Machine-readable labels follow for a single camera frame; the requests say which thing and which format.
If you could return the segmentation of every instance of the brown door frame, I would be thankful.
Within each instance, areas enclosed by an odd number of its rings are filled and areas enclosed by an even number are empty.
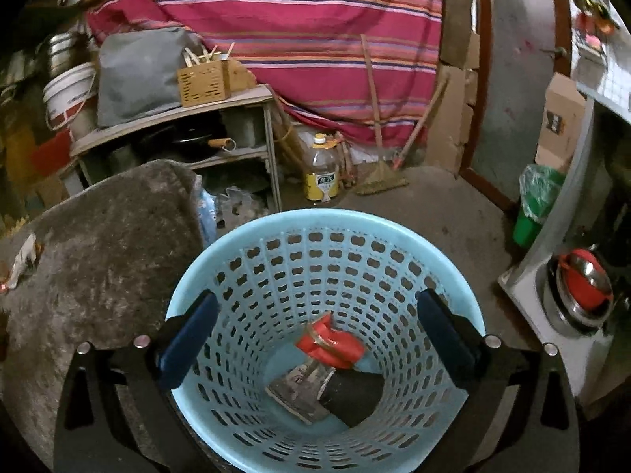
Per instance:
[[[555,30],[554,42],[556,47],[566,49],[567,56],[558,58],[554,62],[554,71],[570,75],[570,59],[572,55],[572,19],[570,16],[570,0],[553,0]],[[491,202],[506,213],[513,213],[518,203],[505,196],[496,186],[486,178],[480,176],[471,168],[473,154],[480,138],[480,129],[484,113],[487,108],[488,76],[491,72],[491,53],[493,50],[493,0],[478,0],[478,34],[480,35],[480,69],[478,70],[478,96],[473,109],[469,142],[465,146],[460,175],[474,186]]]

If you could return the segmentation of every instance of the blue plastic basket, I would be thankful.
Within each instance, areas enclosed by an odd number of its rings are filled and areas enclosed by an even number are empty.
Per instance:
[[[179,282],[167,318],[206,288],[222,311],[182,386],[173,392],[193,430],[247,473],[313,470],[409,473],[441,439],[466,400],[416,318],[414,295],[434,287],[485,334],[458,269],[409,229],[336,209],[272,215],[206,249]],[[348,429],[332,415],[306,426],[264,392],[306,356],[293,343],[332,311],[362,339],[358,363],[386,379],[375,412]]]

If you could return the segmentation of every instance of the oil bottle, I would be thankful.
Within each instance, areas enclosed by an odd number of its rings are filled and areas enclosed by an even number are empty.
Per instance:
[[[305,197],[316,206],[330,205],[340,192],[340,166],[332,149],[334,146],[334,143],[327,144],[326,135],[318,133],[307,150]]]

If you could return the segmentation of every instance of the red plastic wrapper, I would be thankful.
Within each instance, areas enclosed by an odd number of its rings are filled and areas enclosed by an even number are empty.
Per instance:
[[[352,368],[365,352],[362,342],[351,333],[332,328],[330,312],[307,324],[307,331],[296,346],[321,363],[341,369]]]

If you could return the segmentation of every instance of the basket bottom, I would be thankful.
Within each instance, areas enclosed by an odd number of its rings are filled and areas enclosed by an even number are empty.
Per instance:
[[[295,345],[301,336],[302,330],[299,330],[276,344],[267,359],[267,364],[263,371],[263,385],[261,386],[263,390],[273,380],[307,361],[308,355]],[[355,364],[355,369],[369,373],[381,373],[375,358],[368,351],[364,353],[364,356]],[[348,430],[345,423],[332,414],[329,414],[322,421],[307,425],[288,412],[284,407],[280,406],[280,404],[267,393],[263,393],[261,402],[263,405],[262,409],[269,411],[269,414],[278,421],[280,426],[298,434],[331,437]]]

